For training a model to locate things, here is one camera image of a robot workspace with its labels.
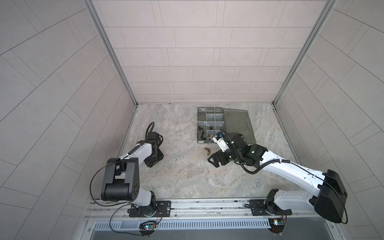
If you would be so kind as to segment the brass wing nuts pair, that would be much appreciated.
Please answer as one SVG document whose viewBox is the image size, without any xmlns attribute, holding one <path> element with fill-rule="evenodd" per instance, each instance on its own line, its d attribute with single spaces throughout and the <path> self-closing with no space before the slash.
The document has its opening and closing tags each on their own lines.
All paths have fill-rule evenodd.
<svg viewBox="0 0 384 240">
<path fill-rule="evenodd" d="M 205 147 L 205 151 L 207 151 L 207 155 L 208 155 L 208 156 L 211 155 L 211 149 L 210 149 L 210 148 Z"/>
</svg>

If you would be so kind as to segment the clear compartment organizer box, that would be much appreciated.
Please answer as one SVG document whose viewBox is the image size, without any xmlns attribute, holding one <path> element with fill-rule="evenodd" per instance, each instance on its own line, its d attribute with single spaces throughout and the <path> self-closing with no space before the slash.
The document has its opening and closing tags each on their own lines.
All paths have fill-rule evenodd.
<svg viewBox="0 0 384 240">
<path fill-rule="evenodd" d="M 228 109 L 222 107 L 198 107 L 197 141 L 199 144 L 212 143 L 212 137 L 221 129 L 227 133 L 239 133 L 244 141 L 255 144 L 256 139 L 247 110 Z"/>
</svg>

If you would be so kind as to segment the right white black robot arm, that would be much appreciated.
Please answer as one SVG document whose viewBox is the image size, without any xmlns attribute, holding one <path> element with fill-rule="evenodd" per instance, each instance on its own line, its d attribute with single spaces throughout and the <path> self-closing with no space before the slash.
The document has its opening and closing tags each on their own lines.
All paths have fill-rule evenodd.
<svg viewBox="0 0 384 240">
<path fill-rule="evenodd" d="M 302 191 L 293 192 L 272 189 L 263 203 L 249 203 L 247 208 L 282 216 L 284 220 L 291 210 L 302 210 L 315 212 L 332 223 L 348 223 L 348 194 L 337 172 L 306 168 L 263 146 L 248 145 L 239 133 L 228 134 L 220 130 L 210 138 L 220 147 L 208 158 L 208 162 L 216 168 L 233 162 L 250 175 L 268 171 L 303 188 Z"/>
</svg>

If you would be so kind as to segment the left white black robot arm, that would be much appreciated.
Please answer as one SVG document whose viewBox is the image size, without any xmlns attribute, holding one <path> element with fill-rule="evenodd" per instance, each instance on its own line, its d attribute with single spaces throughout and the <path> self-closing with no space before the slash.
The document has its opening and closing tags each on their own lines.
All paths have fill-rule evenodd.
<svg viewBox="0 0 384 240">
<path fill-rule="evenodd" d="M 164 158 L 159 149 L 163 136 L 153 132 L 139 142 L 126 156 L 107 161 L 101 189 L 101 199 L 107 202 L 126 201 L 133 204 L 133 213 L 151 217 L 157 210 L 156 196 L 140 187 L 139 166 L 153 167 Z"/>
</svg>

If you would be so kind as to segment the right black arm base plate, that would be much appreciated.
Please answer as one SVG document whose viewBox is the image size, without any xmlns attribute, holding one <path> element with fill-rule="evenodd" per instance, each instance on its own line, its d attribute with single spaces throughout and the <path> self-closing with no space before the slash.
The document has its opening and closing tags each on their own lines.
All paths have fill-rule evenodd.
<svg viewBox="0 0 384 240">
<path fill-rule="evenodd" d="M 274 203 L 266 204 L 265 200 L 250 200 L 244 204 L 244 208 L 250 209 L 253 216 L 291 216 L 292 210 L 281 210 Z"/>
</svg>

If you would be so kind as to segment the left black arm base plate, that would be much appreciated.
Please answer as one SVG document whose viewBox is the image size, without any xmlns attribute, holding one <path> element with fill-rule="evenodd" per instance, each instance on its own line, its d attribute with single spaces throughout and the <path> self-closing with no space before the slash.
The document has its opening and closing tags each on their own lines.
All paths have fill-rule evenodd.
<svg viewBox="0 0 384 240">
<path fill-rule="evenodd" d="M 130 218 L 169 217 L 171 204 L 171 201 L 156 201 L 156 203 L 150 203 L 149 206 L 133 206 L 127 212 Z"/>
</svg>

